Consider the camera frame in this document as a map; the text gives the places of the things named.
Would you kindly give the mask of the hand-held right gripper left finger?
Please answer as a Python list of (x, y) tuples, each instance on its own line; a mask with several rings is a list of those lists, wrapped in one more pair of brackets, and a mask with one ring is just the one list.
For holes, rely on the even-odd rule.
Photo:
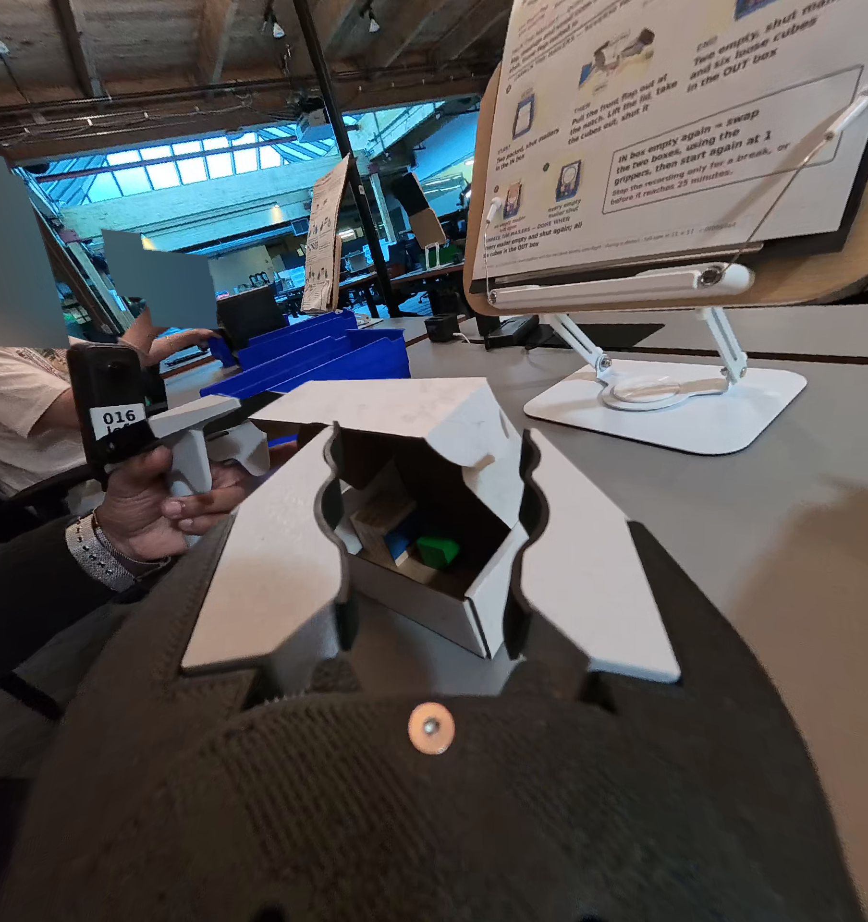
[(351, 648), (341, 434), (320, 428), (239, 507), (181, 660), (187, 675), (255, 668), (268, 685), (309, 685)]

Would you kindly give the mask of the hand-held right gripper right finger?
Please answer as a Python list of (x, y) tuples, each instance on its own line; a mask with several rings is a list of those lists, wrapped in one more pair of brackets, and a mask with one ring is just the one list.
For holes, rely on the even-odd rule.
[(523, 545), (511, 565), (506, 649), (591, 672), (677, 683), (681, 669), (630, 521), (578, 467), (526, 430), (520, 452)]

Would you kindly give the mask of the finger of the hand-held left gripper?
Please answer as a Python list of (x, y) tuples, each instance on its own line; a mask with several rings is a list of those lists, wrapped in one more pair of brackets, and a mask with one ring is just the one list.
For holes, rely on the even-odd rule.
[(270, 470), (268, 437), (252, 421), (208, 435), (207, 454), (210, 462), (235, 463), (251, 476), (264, 476)]
[(165, 439), (188, 430), (201, 430), (240, 408), (237, 398), (209, 395), (151, 417), (149, 427), (156, 439)]

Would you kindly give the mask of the blue plastic bin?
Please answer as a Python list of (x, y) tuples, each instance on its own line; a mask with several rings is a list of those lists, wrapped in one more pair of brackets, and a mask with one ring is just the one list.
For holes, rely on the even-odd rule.
[(307, 317), (306, 319), (249, 340), (236, 358), (241, 365), (264, 363), (271, 356), (291, 352), (317, 340), (338, 338), (345, 330), (358, 329), (356, 316), (349, 310)]
[(409, 378), (412, 372), (400, 330), (350, 331), (324, 338), (204, 387), (202, 398), (244, 400), (263, 393), (285, 394), (311, 381)]

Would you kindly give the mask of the white cardboard mailer box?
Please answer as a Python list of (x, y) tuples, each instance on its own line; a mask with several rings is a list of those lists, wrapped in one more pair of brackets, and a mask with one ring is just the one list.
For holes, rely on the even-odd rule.
[[(521, 437), (485, 378), (313, 381), (252, 415), (270, 435), (341, 428), (343, 515), (355, 589), (480, 658), (504, 641), (502, 619), (519, 524)], [(431, 584), (366, 558), (350, 522), (383, 492), (417, 502), (420, 535), (462, 552)]]

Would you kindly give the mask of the grey desk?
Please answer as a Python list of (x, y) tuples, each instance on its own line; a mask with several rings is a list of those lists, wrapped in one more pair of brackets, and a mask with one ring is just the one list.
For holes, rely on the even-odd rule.
[(868, 911), (868, 304), (728, 316), (754, 367), (807, 378), (742, 452), (536, 426), (758, 656), (809, 745)]

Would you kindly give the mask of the black box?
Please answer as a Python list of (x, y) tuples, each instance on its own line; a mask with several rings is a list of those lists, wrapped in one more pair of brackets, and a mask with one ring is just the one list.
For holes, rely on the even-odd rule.
[(275, 295), (275, 286), (268, 284), (217, 299), (218, 328), (231, 352), (239, 352), (247, 348), (250, 340), (289, 326)]

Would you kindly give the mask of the green wooden cube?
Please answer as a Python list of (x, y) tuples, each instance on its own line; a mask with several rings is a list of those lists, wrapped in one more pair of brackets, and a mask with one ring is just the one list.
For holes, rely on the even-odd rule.
[(416, 540), (416, 550), (426, 567), (446, 570), (459, 557), (462, 545), (448, 536), (422, 535)]

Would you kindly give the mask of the beige instruction sheet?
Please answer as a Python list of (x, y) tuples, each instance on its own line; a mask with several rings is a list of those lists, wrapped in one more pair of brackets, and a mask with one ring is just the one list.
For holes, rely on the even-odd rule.
[(337, 228), (346, 184), (347, 165), (342, 158), (312, 189), (305, 285), (300, 307), (305, 315), (319, 315), (338, 309), (342, 240)]

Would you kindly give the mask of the black power adapter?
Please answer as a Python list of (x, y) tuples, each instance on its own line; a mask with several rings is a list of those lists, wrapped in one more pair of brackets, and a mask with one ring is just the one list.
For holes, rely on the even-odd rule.
[(486, 350), (493, 351), (526, 345), (538, 331), (538, 315), (515, 315), (499, 319), (497, 327), (484, 334)]

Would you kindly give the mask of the black slanted pole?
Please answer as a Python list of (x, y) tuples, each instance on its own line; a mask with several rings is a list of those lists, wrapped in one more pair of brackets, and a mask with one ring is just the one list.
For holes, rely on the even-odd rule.
[(332, 126), (339, 153), (346, 161), (348, 185), (355, 200), (367, 245), (370, 249), (379, 292), (387, 307), (389, 316), (392, 318), (401, 317), (402, 312), (392, 289), (391, 278), (385, 259), (383, 258), (377, 227), (373, 221), (367, 193), (356, 165), (347, 128), (343, 121), (342, 111), (335, 94), (333, 79), (322, 49), (309, 3), (307, 1), (293, 1), (293, 7), (303, 33), (310, 62), (312, 63), (318, 80), (324, 108)]

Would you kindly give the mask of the white instruction sheet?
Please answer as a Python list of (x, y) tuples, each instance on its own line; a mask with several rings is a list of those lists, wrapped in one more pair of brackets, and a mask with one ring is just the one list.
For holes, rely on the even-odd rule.
[(474, 280), (842, 232), (867, 86), (868, 1), (515, 2)]

